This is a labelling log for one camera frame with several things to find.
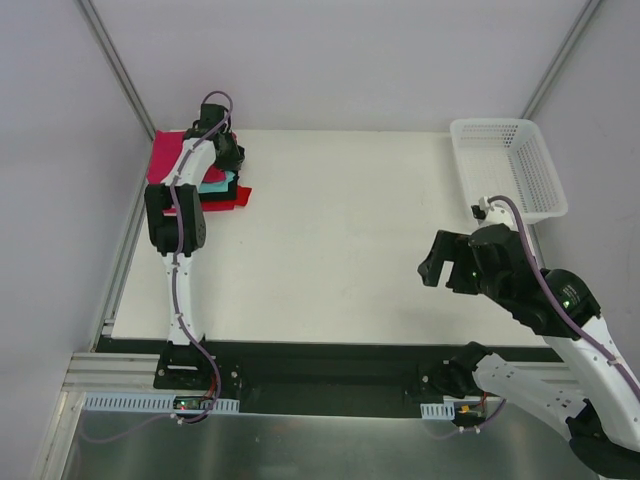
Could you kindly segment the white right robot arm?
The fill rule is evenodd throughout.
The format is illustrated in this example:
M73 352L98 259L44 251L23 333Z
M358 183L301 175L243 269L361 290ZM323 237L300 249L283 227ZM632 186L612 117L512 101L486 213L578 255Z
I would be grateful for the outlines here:
M639 476L638 380L624 363L586 284L562 269L538 269L520 233L504 224L470 235L440 230L418 273L437 286L444 263L447 288L483 295L530 328L562 359L577 391L553 387L496 351L470 342L429 369L430 386L463 398L496 394L558 432L590 470L609 479Z

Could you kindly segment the white plastic laundry basket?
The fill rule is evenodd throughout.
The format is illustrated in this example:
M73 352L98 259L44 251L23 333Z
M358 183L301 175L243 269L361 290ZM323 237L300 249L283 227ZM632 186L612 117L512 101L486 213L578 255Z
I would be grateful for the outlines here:
M516 118L466 118L450 124L465 208L503 195L526 224L567 214L568 203L539 127Z

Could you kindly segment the pink t shirt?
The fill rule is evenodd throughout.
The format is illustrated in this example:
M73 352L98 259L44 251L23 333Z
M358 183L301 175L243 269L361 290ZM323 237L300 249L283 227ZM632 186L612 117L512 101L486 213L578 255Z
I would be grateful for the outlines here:
M205 141L195 148L195 152L188 156L184 164L182 160L186 152L195 143L195 139L187 141L183 146L185 131L158 131L152 146L151 161L147 171L147 181L160 184L164 180L173 178L179 172L180 178L196 184L230 182L235 174L231 171L220 170L214 166L215 151L211 141Z

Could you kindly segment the red t shirt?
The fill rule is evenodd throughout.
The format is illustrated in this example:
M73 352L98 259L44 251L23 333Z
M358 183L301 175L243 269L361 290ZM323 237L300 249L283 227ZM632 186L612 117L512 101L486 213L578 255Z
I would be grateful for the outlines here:
M194 190L198 193L202 210L205 213L230 211L236 207L245 207L252 193L251 188L237 185L233 185L228 192L220 194L200 194L198 188L194 188ZM171 204L172 197L168 187L153 187L151 188L151 193L148 193L148 189L146 189L144 198L145 202L151 199L151 201L159 203L164 214L175 214L175 208Z

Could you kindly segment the black t shirt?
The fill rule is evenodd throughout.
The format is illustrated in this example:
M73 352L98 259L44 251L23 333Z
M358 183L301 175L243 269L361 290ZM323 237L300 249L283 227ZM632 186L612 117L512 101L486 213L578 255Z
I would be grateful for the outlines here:
M239 173L245 160L245 149L235 143L216 147L205 141L183 142L173 160L160 173L159 182L175 189L194 186L203 204L235 202L238 199Z

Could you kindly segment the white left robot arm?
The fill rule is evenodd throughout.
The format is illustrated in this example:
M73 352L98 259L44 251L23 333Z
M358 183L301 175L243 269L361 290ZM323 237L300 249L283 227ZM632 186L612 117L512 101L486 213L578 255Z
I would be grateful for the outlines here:
M191 389L204 387L216 371L195 312L193 269L206 242L206 197L217 193L210 187L221 183L233 191L245 158L233 132L232 111L232 102L204 100L186 130L158 132L144 190L149 241L161 256L167 278L169 351L187 355L176 375Z

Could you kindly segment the teal t shirt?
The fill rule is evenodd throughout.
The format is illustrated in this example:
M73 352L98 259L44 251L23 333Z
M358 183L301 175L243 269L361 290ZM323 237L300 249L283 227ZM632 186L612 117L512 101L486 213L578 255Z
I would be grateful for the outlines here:
M237 180L237 173L234 171L219 171L215 177L215 182L206 182L199 186L200 194L220 194L226 193L231 189L231 185Z

